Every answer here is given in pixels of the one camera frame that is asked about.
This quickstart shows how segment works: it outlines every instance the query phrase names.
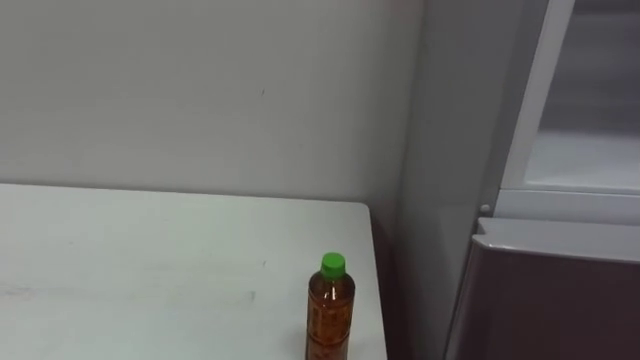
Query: brown liquid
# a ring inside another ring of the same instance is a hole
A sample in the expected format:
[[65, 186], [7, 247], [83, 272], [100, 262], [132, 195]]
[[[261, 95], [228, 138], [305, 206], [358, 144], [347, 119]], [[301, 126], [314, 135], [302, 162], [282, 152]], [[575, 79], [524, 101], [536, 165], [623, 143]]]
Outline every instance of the brown liquid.
[[320, 272], [309, 280], [306, 360], [346, 360], [356, 284], [345, 274], [335, 281]]

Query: plastic bottle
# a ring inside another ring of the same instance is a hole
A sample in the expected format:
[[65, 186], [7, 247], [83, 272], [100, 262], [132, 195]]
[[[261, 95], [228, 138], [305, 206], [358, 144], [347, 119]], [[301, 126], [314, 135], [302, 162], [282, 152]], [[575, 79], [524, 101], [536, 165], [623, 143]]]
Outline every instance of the plastic bottle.
[[306, 360], [346, 360], [356, 284], [338, 253], [322, 257], [309, 280]]

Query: white table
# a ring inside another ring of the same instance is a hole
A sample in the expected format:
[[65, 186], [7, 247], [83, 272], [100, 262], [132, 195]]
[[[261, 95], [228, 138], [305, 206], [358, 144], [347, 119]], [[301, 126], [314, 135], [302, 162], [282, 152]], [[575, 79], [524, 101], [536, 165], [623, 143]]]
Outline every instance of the white table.
[[362, 204], [0, 185], [0, 358], [303, 359], [326, 251], [356, 281], [349, 359], [385, 359]]

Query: refrigerator door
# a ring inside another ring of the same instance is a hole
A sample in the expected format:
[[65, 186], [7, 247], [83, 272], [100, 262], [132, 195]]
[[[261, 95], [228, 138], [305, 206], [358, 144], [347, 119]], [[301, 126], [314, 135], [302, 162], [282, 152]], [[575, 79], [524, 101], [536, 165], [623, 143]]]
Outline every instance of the refrigerator door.
[[640, 359], [640, 227], [480, 219], [446, 359]]

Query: white wall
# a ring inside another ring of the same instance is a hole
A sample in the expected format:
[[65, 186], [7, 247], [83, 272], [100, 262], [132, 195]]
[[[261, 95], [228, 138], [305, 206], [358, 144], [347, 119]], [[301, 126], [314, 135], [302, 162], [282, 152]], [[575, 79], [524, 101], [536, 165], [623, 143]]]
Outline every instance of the white wall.
[[421, 0], [4, 0], [0, 181], [365, 200], [389, 225]]

